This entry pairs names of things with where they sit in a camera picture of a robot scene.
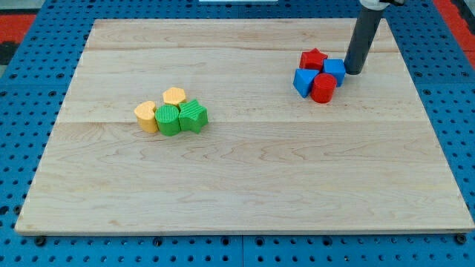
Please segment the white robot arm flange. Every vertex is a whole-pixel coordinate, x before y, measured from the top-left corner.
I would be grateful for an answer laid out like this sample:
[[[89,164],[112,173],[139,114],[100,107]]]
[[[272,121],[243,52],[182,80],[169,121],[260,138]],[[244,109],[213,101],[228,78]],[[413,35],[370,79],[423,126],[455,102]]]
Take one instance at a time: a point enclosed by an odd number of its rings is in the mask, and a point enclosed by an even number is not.
[[[369,10],[382,11],[391,4],[395,6],[403,6],[405,0],[359,0],[361,5]]]

